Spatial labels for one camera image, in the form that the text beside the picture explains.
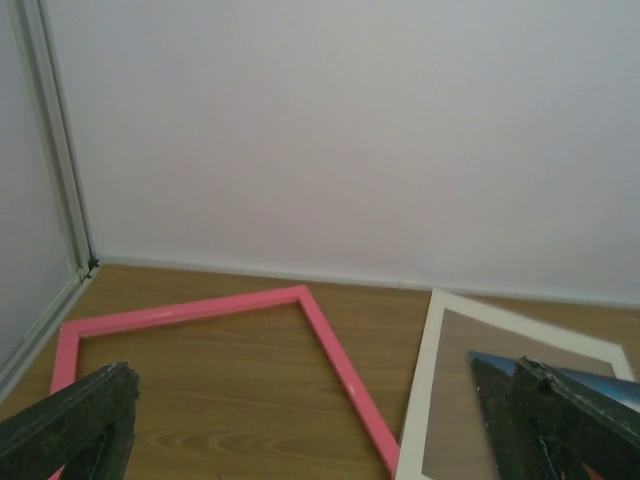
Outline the aluminium corner post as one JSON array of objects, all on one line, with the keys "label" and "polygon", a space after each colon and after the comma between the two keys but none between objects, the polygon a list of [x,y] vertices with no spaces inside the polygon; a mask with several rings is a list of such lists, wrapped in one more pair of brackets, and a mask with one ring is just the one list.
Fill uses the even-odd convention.
[{"label": "aluminium corner post", "polygon": [[34,115],[70,273],[1,366],[1,398],[15,389],[64,317],[99,270],[86,202],[72,146],[71,128],[44,1],[7,1],[30,107]]}]

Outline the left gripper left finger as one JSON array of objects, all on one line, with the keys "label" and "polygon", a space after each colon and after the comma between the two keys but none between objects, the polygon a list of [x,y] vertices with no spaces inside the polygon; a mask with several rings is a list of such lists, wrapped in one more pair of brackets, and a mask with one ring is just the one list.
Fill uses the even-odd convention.
[{"label": "left gripper left finger", "polygon": [[122,479],[139,375],[106,365],[1,422],[3,479]]}]

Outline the pink picture frame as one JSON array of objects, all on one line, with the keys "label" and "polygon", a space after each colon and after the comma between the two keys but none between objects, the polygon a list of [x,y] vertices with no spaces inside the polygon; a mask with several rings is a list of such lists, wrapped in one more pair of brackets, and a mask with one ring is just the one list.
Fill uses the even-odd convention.
[{"label": "pink picture frame", "polygon": [[377,453],[389,474],[394,475],[399,460],[399,444],[319,305],[304,285],[65,321],[59,329],[50,393],[55,394],[76,381],[80,341],[84,338],[288,304],[298,305],[305,314]]}]

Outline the sunset photo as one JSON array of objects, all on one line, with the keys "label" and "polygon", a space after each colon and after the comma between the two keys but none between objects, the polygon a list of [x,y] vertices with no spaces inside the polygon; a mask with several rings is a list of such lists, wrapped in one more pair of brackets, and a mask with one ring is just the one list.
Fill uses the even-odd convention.
[{"label": "sunset photo", "polygon": [[[469,355],[483,423],[497,473],[502,479],[517,479],[509,460],[509,454],[514,446],[514,431],[509,420],[506,396],[519,359],[480,352],[471,352]],[[555,369],[573,375],[598,375],[565,368]]]}]

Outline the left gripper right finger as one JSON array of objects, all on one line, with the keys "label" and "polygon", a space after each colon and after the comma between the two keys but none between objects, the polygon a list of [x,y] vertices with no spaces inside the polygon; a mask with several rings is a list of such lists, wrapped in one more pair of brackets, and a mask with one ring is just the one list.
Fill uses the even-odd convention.
[{"label": "left gripper right finger", "polygon": [[637,479],[639,384],[523,357],[506,396],[517,479]]}]

